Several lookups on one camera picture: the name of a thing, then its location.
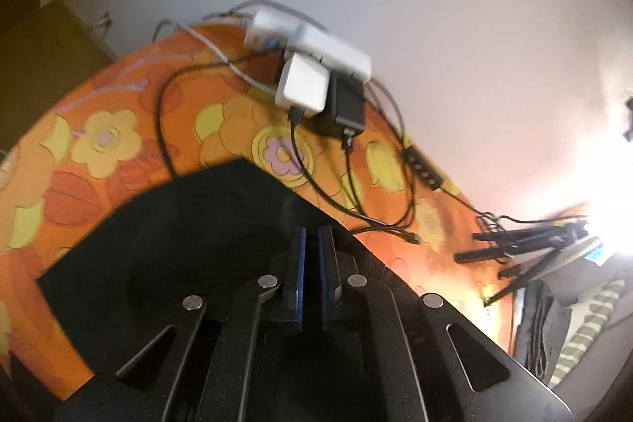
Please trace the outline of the black pants with pink logo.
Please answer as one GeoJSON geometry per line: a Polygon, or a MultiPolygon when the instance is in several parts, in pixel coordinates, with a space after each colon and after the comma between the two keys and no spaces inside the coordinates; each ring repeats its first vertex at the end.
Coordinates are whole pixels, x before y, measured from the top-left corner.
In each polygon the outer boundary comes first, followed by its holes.
{"type": "Polygon", "coordinates": [[[91,377],[56,421],[387,421],[422,409],[424,306],[345,227],[234,159],[114,212],[39,281],[91,377]],[[337,248],[345,325],[322,328],[318,229],[337,248]],[[303,330],[285,323],[306,229],[303,330]]]}

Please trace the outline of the black usb hub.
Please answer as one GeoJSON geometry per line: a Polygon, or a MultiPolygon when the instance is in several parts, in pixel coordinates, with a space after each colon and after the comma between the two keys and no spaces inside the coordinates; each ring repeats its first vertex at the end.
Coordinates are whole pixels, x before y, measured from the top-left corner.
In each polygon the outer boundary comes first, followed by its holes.
{"type": "Polygon", "coordinates": [[[419,150],[414,146],[408,146],[401,151],[401,155],[404,162],[407,163],[419,180],[424,182],[432,191],[441,189],[443,185],[441,174],[436,171],[436,168],[427,161],[419,150]]]}

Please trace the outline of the black power adapter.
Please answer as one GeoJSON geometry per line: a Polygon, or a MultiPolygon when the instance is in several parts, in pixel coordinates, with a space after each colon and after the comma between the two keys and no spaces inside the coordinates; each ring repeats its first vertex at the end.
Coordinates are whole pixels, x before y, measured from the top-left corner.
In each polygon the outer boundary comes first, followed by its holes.
{"type": "Polygon", "coordinates": [[[330,74],[325,107],[312,120],[315,133],[322,136],[343,139],[363,133],[364,85],[346,74],[330,74]]]}

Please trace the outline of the white power adapter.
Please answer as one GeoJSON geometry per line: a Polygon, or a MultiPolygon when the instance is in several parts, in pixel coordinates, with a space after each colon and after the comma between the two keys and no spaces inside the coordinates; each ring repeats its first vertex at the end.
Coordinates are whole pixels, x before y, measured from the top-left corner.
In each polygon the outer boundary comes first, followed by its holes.
{"type": "Polygon", "coordinates": [[[285,61],[275,94],[275,104],[283,109],[303,109],[310,118],[325,108],[330,71],[312,59],[293,53],[285,61]]]}

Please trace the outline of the small black tripod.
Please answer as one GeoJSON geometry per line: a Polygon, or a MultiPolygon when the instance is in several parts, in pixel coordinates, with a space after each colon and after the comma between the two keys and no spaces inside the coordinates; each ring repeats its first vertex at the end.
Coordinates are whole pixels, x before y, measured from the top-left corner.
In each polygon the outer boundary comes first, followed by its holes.
{"type": "Polygon", "coordinates": [[[583,218],[568,218],[523,229],[486,230],[472,235],[475,242],[485,243],[485,248],[458,252],[454,255],[454,261],[458,265],[471,265],[483,261],[514,260],[523,255],[545,251],[545,255],[525,272],[520,272],[518,265],[501,270],[498,273],[499,280],[512,278],[512,282],[484,300],[484,305],[490,306],[527,287],[539,273],[561,257],[567,248],[587,236],[587,223],[583,218]]]}

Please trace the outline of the folded dark grey pants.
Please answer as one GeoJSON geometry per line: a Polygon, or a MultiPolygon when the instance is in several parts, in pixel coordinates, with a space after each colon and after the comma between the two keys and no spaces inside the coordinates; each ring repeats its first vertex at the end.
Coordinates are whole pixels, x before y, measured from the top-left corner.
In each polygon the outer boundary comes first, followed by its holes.
{"type": "Polygon", "coordinates": [[[571,325],[572,309],[537,280],[525,288],[514,359],[542,383],[549,383],[571,325]]]}

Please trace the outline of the orange floral bedspread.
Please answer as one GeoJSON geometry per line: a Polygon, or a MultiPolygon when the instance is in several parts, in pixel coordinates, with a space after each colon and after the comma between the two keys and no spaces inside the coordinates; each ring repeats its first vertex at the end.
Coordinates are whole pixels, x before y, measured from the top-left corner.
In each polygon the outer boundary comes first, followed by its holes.
{"type": "Polygon", "coordinates": [[[375,218],[414,210],[412,245],[385,233],[360,241],[416,292],[437,290],[503,349],[514,343],[510,300],[483,301],[499,287],[493,265],[457,266],[474,215],[452,184],[410,189],[396,137],[368,108],[351,156],[307,127],[291,131],[270,98],[246,85],[275,76],[275,57],[240,73],[211,65],[217,51],[244,56],[243,33],[206,26],[131,53],[68,94],[1,164],[1,370],[11,387],[63,399],[91,377],[39,286],[40,277],[98,223],[169,178],[243,157],[347,228],[355,200],[375,218]]]}

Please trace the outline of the white power strip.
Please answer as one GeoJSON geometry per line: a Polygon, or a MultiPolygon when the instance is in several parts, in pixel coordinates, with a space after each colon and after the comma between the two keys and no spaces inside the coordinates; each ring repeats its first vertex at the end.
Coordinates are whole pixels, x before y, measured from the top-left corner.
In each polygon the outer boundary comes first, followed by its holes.
{"type": "Polygon", "coordinates": [[[341,72],[366,83],[372,76],[368,53],[314,23],[280,9],[261,6],[247,24],[244,45],[252,50],[274,47],[301,53],[330,71],[341,72]]]}

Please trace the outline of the green striped pillow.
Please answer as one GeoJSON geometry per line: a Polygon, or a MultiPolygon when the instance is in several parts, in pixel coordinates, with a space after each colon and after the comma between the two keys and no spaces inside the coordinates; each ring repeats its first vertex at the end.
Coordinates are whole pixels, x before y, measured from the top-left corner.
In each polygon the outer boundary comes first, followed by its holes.
{"type": "Polygon", "coordinates": [[[558,387],[598,340],[612,318],[624,287],[624,276],[616,275],[605,284],[588,290],[571,306],[568,333],[549,379],[549,389],[558,387]]]}

